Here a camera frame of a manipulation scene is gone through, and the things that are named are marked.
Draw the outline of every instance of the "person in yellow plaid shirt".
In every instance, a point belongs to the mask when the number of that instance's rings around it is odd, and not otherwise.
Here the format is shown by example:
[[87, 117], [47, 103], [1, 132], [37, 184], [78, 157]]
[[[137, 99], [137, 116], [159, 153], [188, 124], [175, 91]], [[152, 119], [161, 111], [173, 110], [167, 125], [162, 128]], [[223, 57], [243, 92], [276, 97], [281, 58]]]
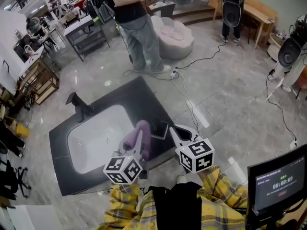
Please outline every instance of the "person in yellow plaid shirt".
[[111, 208], [97, 229], [245, 229], [247, 188], [229, 180], [218, 166], [198, 175], [203, 187], [193, 182], [171, 190], [150, 187], [139, 211], [139, 185], [112, 185]]

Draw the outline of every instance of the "sink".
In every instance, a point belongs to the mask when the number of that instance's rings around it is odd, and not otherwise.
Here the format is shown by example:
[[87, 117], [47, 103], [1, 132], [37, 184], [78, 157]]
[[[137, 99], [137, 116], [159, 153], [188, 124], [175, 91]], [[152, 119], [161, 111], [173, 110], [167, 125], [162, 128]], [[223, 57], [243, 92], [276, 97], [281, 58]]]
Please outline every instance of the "sink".
[[84, 174], [103, 166], [133, 129], [125, 108], [113, 105], [71, 130], [67, 143], [75, 170]]

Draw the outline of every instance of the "yellow plaid shirt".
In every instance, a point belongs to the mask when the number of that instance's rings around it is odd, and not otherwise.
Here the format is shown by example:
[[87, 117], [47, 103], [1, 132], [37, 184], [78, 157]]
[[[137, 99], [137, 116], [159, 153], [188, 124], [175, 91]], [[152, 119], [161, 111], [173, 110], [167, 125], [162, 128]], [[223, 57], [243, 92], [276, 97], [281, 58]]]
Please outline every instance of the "yellow plaid shirt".
[[[196, 195], [202, 199], [201, 228], [245, 229], [245, 216], [233, 208], [247, 208], [247, 189], [228, 180], [224, 173], [220, 173], [218, 166], [208, 169], [203, 184], [204, 187], [198, 190]], [[157, 212], [152, 191], [144, 196], [137, 212], [140, 195], [140, 187], [137, 184], [115, 184], [112, 188], [111, 208], [105, 212], [105, 221], [98, 230], [157, 229]]]

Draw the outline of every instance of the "monitor frame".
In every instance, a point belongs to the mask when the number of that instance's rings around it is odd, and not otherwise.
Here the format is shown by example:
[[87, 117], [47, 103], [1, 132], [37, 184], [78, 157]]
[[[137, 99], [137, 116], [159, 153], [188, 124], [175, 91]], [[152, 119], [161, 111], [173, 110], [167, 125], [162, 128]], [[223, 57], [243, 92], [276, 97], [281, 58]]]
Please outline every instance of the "monitor frame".
[[[271, 205], [269, 207], [263, 208], [256, 212], [253, 210], [256, 199], [256, 178], [258, 176], [267, 174], [269, 172], [275, 171], [281, 167], [284, 167], [300, 158], [304, 157], [305, 160], [305, 179], [303, 188], [297, 193], [289, 196], [283, 201]], [[254, 225], [258, 222], [258, 226], [263, 226], [260, 222], [262, 220], [276, 219], [278, 216], [282, 216], [283, 212], [299, 202], [300, 200], [306, 198], [307, 196], [307, 144], [294, 149], [288, 153], [285, 153], [277, 158], [258, 163], [255, 165], [248, 166], [248, 208], [247, 208], [247, 225]]]

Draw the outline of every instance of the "plaid sleeve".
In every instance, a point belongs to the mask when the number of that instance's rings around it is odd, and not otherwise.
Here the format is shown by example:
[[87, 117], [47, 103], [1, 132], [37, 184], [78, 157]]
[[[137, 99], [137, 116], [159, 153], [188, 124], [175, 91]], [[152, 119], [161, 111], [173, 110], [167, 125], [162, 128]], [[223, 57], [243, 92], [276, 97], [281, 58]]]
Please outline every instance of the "plaid sleeve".
[[136, 206], [140, 195], [139, 185], [113, 184], [112, 188], [111, 207], [105, 212], [105, 221], [97, 230], [122, 229], [137, 216]]
[[247, 208], [248, 190], [241, 184], [231, 181], [218, 166], [208, 170], [204, 180], [205, 193], [221, 199], [231, 208]]

